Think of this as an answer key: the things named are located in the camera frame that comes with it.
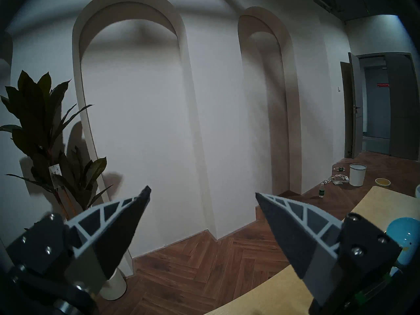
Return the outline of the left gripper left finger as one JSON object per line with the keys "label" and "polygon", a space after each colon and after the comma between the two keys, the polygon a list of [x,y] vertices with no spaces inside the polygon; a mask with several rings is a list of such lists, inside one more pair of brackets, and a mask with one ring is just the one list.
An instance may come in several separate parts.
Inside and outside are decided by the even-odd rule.
{"label": "left gripper left finger", "polygon": [[128,250],[151,191],[146,186],[138,196],[91,207],[69,221],[47,213],[7,247],[11,279],[53,292],[74,284],[99,293]]}

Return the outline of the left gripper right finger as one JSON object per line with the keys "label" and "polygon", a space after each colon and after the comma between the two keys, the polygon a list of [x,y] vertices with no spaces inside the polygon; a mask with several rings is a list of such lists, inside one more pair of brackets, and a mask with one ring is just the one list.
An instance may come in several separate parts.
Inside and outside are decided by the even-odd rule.
{"label": "left gripper right finger", "polygon": [[310,310],[357,310],[391,282],[402,248],[365,217],[350,212],[340,221],[307,203],[263,193],[255,197],[313,296]]}

